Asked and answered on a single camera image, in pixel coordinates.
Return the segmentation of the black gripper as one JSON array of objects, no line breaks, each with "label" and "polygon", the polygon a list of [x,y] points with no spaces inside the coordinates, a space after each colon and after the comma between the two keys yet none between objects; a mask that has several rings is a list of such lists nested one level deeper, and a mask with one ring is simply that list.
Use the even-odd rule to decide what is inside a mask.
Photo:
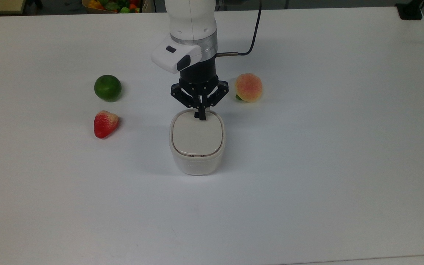
[{"label": "black gripper", "polygon": [[170,95],[185,107],[192,108],[194,117],[201,121],[206,120],[207,109],[215,107],[228,92],[228,82],[218,78],[215,60],[198,62],[180,71],[179,83],[170,89]]}]

